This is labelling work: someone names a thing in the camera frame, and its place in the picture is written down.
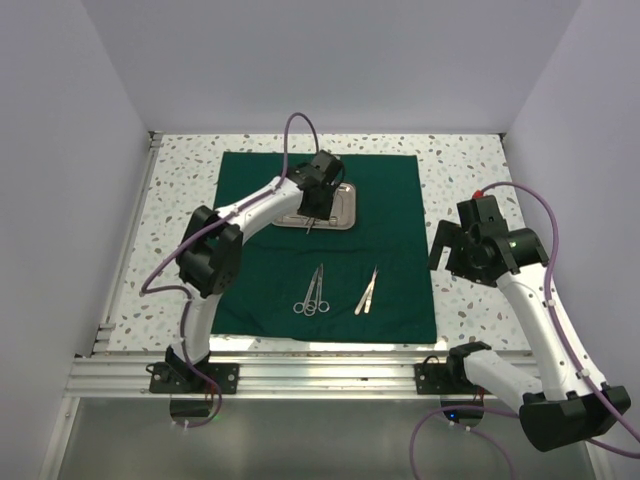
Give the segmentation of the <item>green surgical drape cloth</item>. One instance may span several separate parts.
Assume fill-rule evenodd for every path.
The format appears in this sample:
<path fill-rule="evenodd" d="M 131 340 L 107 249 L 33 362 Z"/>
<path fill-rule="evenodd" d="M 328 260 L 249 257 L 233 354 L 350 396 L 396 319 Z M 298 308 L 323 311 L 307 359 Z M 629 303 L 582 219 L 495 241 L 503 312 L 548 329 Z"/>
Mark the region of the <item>green surgical drape cloth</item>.
<path fill-rule="evenodd" d="M 305 342 L 430 344 L 437 328 L 418 160 L 345 155 L 357 191 L 356 223 L 346 231 L 269 225 L 249 239 L 234 284 L 217 308 L 215 334 Z M 328 313 L 293 312 L 324 265 Z M 374 268 L 368 314 L 356 316 Z"/>

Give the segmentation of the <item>stainless steel instrument tray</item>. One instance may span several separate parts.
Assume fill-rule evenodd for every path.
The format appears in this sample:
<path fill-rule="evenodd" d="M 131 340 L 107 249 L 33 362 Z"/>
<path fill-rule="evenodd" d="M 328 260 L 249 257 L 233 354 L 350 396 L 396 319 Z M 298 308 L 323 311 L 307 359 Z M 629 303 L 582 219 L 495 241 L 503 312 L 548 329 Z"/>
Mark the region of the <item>stainless steel instrument tray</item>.
<path fill-rule="evenodd" d="M 353 184 L 341 184 L 335 195 L 330 218 L 316 219 L 313 229 L 329 231 L 346 231 L 356 223 L 357 191 Z M 307 229 L 309 219 L 297 214 L 285 215 L 272 222 L 275 227 L 290 229 Z"/>

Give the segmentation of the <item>steel ring-handled clamp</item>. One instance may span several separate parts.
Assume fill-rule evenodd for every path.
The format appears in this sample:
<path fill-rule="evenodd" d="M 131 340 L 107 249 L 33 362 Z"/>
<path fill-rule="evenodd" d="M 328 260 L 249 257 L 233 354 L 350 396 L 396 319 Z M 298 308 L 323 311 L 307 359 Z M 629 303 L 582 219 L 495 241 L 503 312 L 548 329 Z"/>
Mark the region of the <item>steel ring-handled clamp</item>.
<path fill-rule="evenodd" d="M 302 314 L 307 317 L 313 316 L 316 312 L 315 302 L 311 299 L 314 289 L 316 287 L 316 282 L 318 280 L 320 268 L 317 268 L 309 282 L 307 287 L 305 296 L 302 301 L 296 302 L 292 309 L 295 314 Z"/>

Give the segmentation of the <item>steel tweezers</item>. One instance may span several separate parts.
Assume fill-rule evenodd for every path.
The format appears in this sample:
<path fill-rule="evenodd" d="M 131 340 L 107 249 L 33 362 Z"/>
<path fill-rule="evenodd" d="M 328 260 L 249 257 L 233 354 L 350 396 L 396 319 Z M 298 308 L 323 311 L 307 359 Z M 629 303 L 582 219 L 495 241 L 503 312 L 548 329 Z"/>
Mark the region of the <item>steel tweezers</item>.
<path fill-rule="evenodd" d="M 359 300 L 358 304 L 356 305 L 356 308 L 354 309 L 354 314 L 356 316 L 360 315 L 361 313 L 363 314 L 369 313 L 371 308 L 372 298 L 373 298 L 373 292 L 374 292 L 374 288 L 377 280 L 377 275 L 378 275 L 378 267 L 375 267 L 372 273 L 371 279 L 369 281 L 369 284 L 367 285 L 361 299 Z"/>

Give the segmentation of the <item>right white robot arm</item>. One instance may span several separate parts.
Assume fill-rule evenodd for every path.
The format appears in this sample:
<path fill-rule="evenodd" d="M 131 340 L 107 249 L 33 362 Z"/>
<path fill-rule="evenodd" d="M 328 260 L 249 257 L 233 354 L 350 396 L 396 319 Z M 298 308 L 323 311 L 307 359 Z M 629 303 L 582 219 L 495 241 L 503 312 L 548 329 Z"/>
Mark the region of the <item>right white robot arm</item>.
<path fill-rule="evenodd" d="M 512 230 L 492 195 L 477 194 L 457 205 L 456 223 L 439 222 L 429 267 L 496 288 L 507 299 L 525 334 L 539 374 L 500 357 L 482 341 L 449 350 L 444 365 L 451 389 L 481 387 L 518 417 L 530 443 L 546 452 L 607 433 L 631 406 L 623 386 L 612 386 L 591 360 L 549 279 L 550 258 L 529 228 Z"/>

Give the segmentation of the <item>steel scalpel handle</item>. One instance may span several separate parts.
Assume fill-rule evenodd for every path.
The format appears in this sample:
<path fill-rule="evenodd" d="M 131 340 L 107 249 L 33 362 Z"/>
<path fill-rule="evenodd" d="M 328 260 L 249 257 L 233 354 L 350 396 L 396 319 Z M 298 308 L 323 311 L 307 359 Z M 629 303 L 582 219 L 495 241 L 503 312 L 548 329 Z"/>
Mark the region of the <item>steel scalpel handle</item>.
<path fill-rule="evenodd" d="M 309 219 L 308 226 L 307 226 L 307 229 L 306 229 L 306 235 L 309 235 L 309 234 L 310 234 L 310 232 L 311 232 L 311 230 L 312 230 L 313 226 L 315 225 L 315 222 L 316 222 L 316 219 L 315 219 L 315 218 L 310 218 L 310 219 Z"/>

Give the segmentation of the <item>steel surgical scissors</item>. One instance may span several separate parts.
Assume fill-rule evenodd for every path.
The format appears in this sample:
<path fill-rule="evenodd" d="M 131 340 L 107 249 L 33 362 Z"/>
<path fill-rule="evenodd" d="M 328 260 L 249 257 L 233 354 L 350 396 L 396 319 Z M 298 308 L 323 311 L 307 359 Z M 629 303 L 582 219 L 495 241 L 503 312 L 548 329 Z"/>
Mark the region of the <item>steel surgical scissors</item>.
<path fill-rule="evenodd" d="M 324 265 L 320 264 L 313 275 L 311 281 L 311 293 L 309 300 L 306 302 L 303 313 L 306 316 L 313 316 L 316 313 L 328 313 L 330 304 L 323 296 L 324 287 Z"/>

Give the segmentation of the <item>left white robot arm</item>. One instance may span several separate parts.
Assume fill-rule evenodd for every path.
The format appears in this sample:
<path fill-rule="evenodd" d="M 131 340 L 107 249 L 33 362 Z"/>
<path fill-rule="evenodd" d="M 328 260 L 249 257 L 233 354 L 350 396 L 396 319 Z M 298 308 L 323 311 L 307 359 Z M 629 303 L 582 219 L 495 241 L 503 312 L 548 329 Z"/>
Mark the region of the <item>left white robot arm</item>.
<path fill-rule="evenodd" d="M 181 315 L 178 340 L 165 356 L 182 390 L 197 392 L 207 383 L 215 312 L 240 272 L 244 244 L 285 215 L 327 220 L 344 176 L 344 163 L 321 150 L 310 162 L 286 168 L 282 176 L 239 201 L 193 212 L 176 258 L 179 278 L 191 297 Z"/>

